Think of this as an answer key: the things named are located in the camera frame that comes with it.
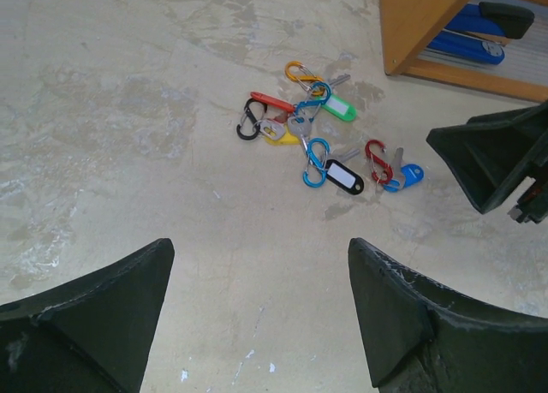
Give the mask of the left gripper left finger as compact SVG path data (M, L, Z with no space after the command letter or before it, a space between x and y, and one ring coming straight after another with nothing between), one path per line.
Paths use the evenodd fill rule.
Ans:
M3 392L140 391L175 257L158 239L1 307Z

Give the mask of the red carabiner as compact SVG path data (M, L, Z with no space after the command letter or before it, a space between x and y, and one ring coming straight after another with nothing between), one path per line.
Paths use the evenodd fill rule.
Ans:
M387 185L393 178L393 170L385 159L386 145L381 140L370 139L365 145L366 159L370 165L372 179Z

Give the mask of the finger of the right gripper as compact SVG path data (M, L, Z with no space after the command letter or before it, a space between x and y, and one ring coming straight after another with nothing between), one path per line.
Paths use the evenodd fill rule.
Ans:
M474 116L463 125L434 128L426 138L482 214L499 207L527 178L518 183L513 172L509 113Z

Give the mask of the key with blue tag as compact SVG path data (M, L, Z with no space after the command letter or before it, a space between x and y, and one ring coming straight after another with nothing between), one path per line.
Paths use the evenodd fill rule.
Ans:
M392 177L387 184L383 185L385 191L397 193L421 182L425 176L424 170L418 164L403 163L403 153L403 148L398 147L390 161Z

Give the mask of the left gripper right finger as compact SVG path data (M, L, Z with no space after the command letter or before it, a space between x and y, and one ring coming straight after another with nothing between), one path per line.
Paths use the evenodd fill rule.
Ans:
M547 320L476 300L371 243L348 246L372 386L381 392L545 392Z

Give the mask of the key with green tag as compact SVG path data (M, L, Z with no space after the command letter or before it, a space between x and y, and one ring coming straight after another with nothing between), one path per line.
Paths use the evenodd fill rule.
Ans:
M329 79L327 81L327 84L331 87L332 90L334 87L344 83L345 81L348 81L350 78L350 74L341 74L336 78ZM343 122L352 122L357 115L356 108L349 102L346 102L345 100L338 97L333 90L331 91L331 96L329 97L327 102L322 106L322 109L331 113L333 116L337 117Z

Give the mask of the black carabiner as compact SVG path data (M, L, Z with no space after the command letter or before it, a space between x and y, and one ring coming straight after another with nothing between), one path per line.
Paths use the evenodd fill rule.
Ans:
M240 122L236 125L235 131L236 135L245 141L255 140L259 137L260 128L259 128L259 119L254 115L251 105L258 104L263 111L263 114L267 112L267 104L259 102L254 98L250 98L244 105L243 112L241 115ZM246 134L243 132L244 125L249 122L251 124L252 133Z

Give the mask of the orange carabiner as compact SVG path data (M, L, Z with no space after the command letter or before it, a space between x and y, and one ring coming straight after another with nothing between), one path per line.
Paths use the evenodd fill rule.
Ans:
M325 87L314 88L316 82L323 82L321 76L314 74L304 63L299 61L290 61L284 68L285 76L297 83L305 92L310 92L313 96L319 97L325 94Z

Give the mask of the key with red tag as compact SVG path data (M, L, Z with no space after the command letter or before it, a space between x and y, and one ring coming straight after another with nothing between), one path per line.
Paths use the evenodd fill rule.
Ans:
M312 131L312 125L308 122L296 122L295 117L293 116L295 110L294 104L257 91L250 92L250 98L267 104L267 112L263 114L262 111L260 118L258 118L259 121L269 119L284 123L287 126L288 131L300 140L300 144L305 145L308 142Z

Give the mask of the blue carabiner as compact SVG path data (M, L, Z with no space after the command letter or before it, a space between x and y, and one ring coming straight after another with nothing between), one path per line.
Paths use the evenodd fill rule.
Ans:
M303 123L305 120L312 122L330 97L331 86L324 81L315 81L307 97L295 105L293 116L296 122Z
M320 188L325 183L327 172L325 159L313 150L315 146L322 147L324 154L329 154L331 151L329 143L322 138L313 138L306 143L305 156L307 162L302 173L302 180L310 188ZM311 179L310 168L314 168L319 174L319 179L316 182Z

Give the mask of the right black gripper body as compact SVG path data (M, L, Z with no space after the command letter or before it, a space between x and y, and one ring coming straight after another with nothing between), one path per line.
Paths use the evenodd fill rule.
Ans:
M517 223L541 223L547 217L547 102L511 110L510 154L518 183L534 183L520 196L509 215Z

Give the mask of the key with yellow tag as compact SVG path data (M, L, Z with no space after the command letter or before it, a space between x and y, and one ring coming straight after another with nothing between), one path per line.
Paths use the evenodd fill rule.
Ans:
M273 146L299 145L300 140L288 131L284 123L265 119L259 121L259 131L265 141Z

